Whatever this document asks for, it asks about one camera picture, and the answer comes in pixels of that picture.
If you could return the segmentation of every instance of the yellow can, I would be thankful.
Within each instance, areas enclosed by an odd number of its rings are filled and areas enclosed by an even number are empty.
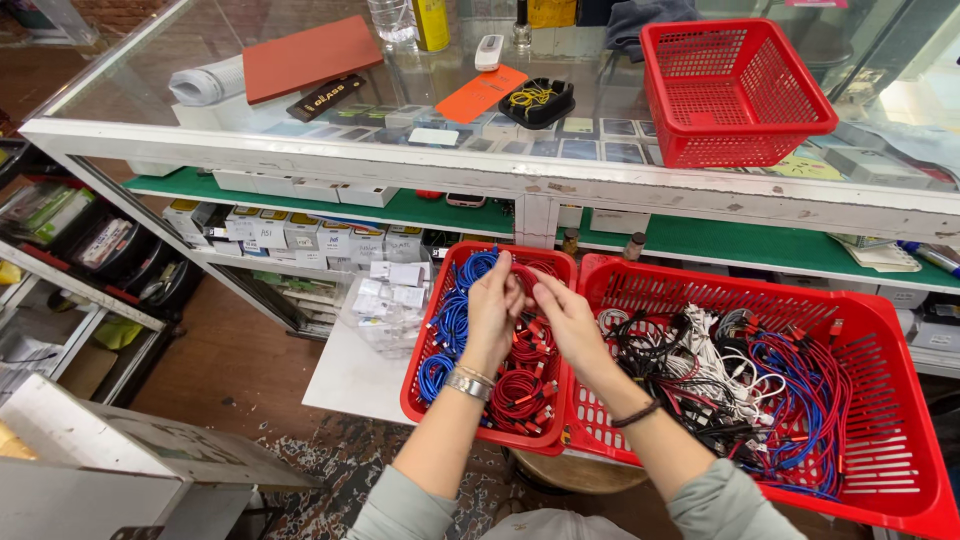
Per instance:
[[[407,0],[417,20],[417,46],[428,52],[436,52],[450,44],[450,28],[446,25],[446,2],[444,0]]]

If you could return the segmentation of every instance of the green shelf liner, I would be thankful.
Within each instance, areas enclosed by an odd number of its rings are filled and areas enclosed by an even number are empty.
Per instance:
[[[361,207],[342,203],[326,203],[277,197],[244,191],[221,189],[212,176],[197,176],[195,167],[184,167],[167,177],[138,176],[123,183],[127,189],[140,189],[162,193],[181,199],[220,199],[251,207],[282,207],[304,209],[314,213],[342,213],[366,218],[370,221],[391,223],[407,221],[422,223],[440,229],[456,227],[476,231],[513,234],[514,217],[503,215],[500,205],[487,203],[479,209],[466,209],[448,205],[440,199],[422,199],[414,189],[402,188],[387,207]]]
[[[622,249],[629,234],[600,233],[589,229],[593,210],[584,208],[580,223],[580,242]],[[557,237],[564,230],[557,229]],[[882,278],[910,283],[960,287],[957,280],[933,264],[920,260],[920,272],[880,273],[857,264],[839,242],[826,233],[806,229],[789,229],[767,225],[750,225],[728,221],[654,214],[647,227],[644,250],[740,261],[738,266],[770,264],[804,270],[834,272],[866,278]]]

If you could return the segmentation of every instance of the braided leather bracelet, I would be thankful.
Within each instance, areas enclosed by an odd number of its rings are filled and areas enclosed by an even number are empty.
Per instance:
[[[640,420],[643,420],[647,416],[650,416],[658,408],[660,408],[660,399],[655,399],[652,403],[650,403],[648,406],[643,408],[640,412],[636,412],[624,418],[623,420],[614,420],[610,422],[610,425],[612,428],[617,428],[617,429],[626,428],[627,426],[630,426],[632,423],[639,422]]]

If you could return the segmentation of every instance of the red plastic basket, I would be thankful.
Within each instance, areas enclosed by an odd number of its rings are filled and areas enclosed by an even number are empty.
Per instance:
[[[771,501],[923,537],[958,537],[960,518],[944,460],[897,314],[886,299],[601,255],[584,257],[578,292],[594,309],[616,307],[628,313],[639,308],[679,311],[691,302],[719,311],[748,307],[771,330],[793,324],[824,343],[833,321],[844,319],[833,351],[850,371],[854,389],[841,503],[761,486],[764,495]],[[639,465],[619,431],[610,428],[603,404],[575,378],[570,379],[565,424],[569,448]],[[815,474],[811,471],[810,479]]]
[[[776,23],[648,24],[643,87],[668,167],[776,165],[837,115]]]
[[[528,263],[533,260],[541,260],[548,263],[556,270],[561,281],[567,283],[571,290],[576,289],[577,263],[566,253],[522,246],[498,247],[508,250],[514,256],[516,262]],[[436,331],[428,329],[426,323],[437,314],[440,299],[454,286],[452,264],[456,262],[457,266],[460,266],[467,261],[471,254],[479,251],[490,251],[492,248],[493,244],[486,242],[460,242],[454,244],[446,252],[444,264],[441,266],[440,275],[437,277],[438,286],[434,287],[433,294],[430,296],[430,304],[427,306],[426,315],[423,317],[423,326],[420,327],[420,336],[417,338],[417,345],[414,348],[413,356],[410,358],[407,375],[403,380],[403,391],[400,395],[400,407],[403,409],[403,413],[414,422],[419,422],[426,412],[426,405],[419,398],[420,390],[417,383],[420,363],[428,356],[440,351],[439,345],[432,345]],[[478,439],[537,454],[558,455],[564,450],[562,446],[557,444],[557,441],[560,439],[560,432],[563,428],[561,419],[564,418],[566,403],[569,401],[566,392],[570,381],[573,380],[573,372],[561,357],[558,357],[558,361],[551,362],[551,364],[553,367],[548,369],[556,370],[556,380],[560,386],[560,392],[557,393],[554,402],[556,416],[548,422],[543,432],[534,436],[489,428],[477,428]]]

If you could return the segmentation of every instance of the wooden stool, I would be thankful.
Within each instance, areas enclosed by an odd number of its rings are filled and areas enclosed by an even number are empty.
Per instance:
[[[510,449],[517,464],[547,484],[588,495],[607,495],[645,482],[647,472],[637,467],[560,454],[556,457]]]

